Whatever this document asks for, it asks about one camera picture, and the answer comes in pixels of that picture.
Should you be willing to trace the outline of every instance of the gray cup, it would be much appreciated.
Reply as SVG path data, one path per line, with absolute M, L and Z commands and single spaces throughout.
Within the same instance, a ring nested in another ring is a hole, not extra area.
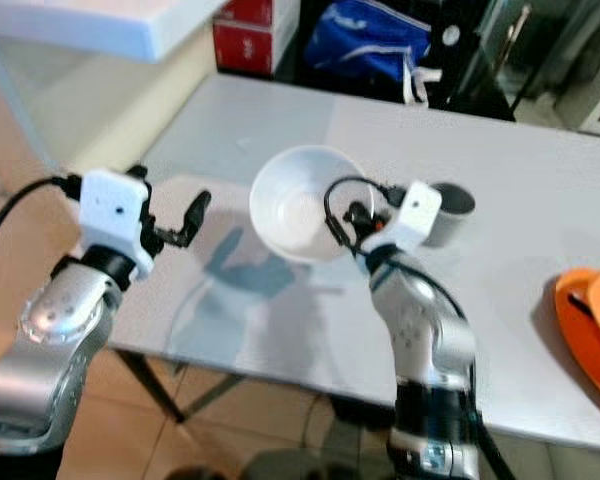
M 476 201 L 468 191 L 453 183 L 431 185 L 442 195 L 440 211 L 433 223 L 431 233 L 423 245 L 443 247 L 455 236 L 467 217 L 476 208 Z

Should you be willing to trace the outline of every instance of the white shelf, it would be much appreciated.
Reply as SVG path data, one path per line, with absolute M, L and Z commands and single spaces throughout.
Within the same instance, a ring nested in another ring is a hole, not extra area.
M 0 35 L 158 62 L 227 0 L 0 0 Z

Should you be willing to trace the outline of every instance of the red box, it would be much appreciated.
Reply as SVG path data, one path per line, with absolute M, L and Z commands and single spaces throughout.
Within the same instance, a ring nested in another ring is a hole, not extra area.
M 216 19 L 213 41 L 218 67 L 271 75 L 298 28 L 300 3 L 269 27 Z
M 218 18 L 268 27 L 286 16 L 300 0 L 232 0 L 218 12 Z

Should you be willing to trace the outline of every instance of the white bowl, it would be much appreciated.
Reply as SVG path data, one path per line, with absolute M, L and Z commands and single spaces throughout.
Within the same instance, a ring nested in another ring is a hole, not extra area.
M 324 262 L 346 252 L 325 224 L 323 197 L 335 180 L 347 175 L 363 174 L 346 155 L 324 146 L 294 147 L 269 160 L 253 182 L 249 199 L 251 222 L 260 239 L 277 255 L 300 263 Z M 366 185 L 342 184 L 331 197 L 340 220 L 354 200 L 373 209 L 373 194 Z M 353 234 L 350 227 L 347 231 Z

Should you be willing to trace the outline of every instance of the blue bag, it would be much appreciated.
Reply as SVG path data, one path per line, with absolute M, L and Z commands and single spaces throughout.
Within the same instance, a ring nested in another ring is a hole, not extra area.
M 381 72 L 403 83 L 426 54 L 430 32 L 430 25 L 373 0 L 341 0 L 322 14 L 304 57 L 338 75 L 369 78 Z

